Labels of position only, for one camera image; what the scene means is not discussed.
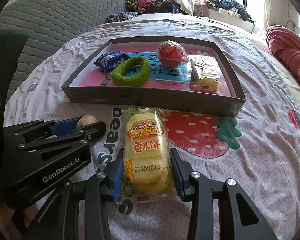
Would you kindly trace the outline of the left human hand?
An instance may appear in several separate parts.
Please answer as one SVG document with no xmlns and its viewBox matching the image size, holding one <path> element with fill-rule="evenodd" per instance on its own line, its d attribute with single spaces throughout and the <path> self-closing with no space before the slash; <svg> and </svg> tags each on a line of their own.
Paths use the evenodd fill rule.
<svg viewBox="0 0 300 240">
<path fill-rule="evenodd" d="M 25 228 L 28 228 L 35 215 L 37 214 L 37 207 L 35 205 L 26 208 L 21 212 L 21 218 L 19 221 L 21 225 L 24 225 Z M 4 239 L 13 239 L 10 231 L 8 230 L 8 223 L 12 220 L 15 211 L 9 208 L 7 205 L 0 203 L 0 237 Z"/>
</svg>

